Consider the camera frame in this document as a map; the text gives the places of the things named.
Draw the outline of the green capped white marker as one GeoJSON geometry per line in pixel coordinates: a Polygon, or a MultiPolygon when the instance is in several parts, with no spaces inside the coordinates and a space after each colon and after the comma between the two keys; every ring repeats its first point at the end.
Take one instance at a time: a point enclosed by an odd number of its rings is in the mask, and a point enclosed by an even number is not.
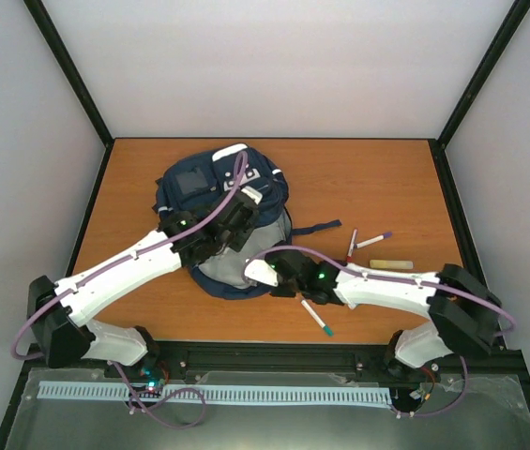
{"type": "Polygon", "coordinates": [[[324,331],[324,333],[327,336],[329,336],[329,337],[333,337],[334,336],[334,333],[331,330],[331,328],[319,316],[319,314],[315,311],[315,309],[310,305],[310,303],[306,299],[301,299],[300,300],[300,304],[309,313],[309,315],[315,320],[317,325],[324,331]]]}

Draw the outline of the navy blue student backpack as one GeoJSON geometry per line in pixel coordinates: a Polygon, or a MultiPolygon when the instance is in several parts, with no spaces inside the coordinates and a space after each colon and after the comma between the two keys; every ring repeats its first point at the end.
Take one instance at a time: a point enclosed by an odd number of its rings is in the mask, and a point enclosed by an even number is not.
{"type": "Polygon", "coordinates": [[[159,229],[168,235],[180,233],[200,223],[223,201],[238,191],[225,208],[195,233],[176,241],[183,267],[208,295],[224,300],[247,300],[270,292],[270,287],[242,277],[245,261],[276,245],[289,245],[296,236],[336,228],[334,219],[306,228],[292,224],[286,203],[289,185],[282,170],[266,155],[237,143],[178,160],[157,181],[153,207],[160,219],[159,229]],[[249,186],[263,194],[254,201],[240,189],[249,186]],[[255,229],[245,246],[221,254],[210,249],[213,238],[207,226],[214,223],[253,224],[255,229]]]}

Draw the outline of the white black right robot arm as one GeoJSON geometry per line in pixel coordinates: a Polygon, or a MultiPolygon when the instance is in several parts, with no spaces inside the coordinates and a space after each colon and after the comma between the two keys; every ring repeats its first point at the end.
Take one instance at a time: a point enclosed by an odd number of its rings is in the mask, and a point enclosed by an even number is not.
{"type": "Polygon", "coordinates": [[[436,359],[491,354],[498,336],[501,302],[464,268],[447,264],[439,272],[400,274],[341,263],[296,246],[265,255],[259,279],[272,295],[301,295],[317,305],[391,308],[424,323],[399,330],[379,366],[389,377],[407,380],[436,359]]]}

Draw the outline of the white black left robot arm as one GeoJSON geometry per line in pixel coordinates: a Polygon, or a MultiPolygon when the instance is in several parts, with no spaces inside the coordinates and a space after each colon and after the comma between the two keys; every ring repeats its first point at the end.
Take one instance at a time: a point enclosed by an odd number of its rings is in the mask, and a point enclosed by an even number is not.
{"type": "Polygon", "coordinates": [[[255,228],[261,200],[255,189],[244,187],[224,196],[204,219],[190,211],[169,215],[132,247],[76,276],[33,280],[25,325],[47,366],[111,360],[139,377],[153,375],[159,353],[149,347],[146,330],[99,322],[97,314],[154,278],[203,263],[226,248],[240,250],[255,228]]]}

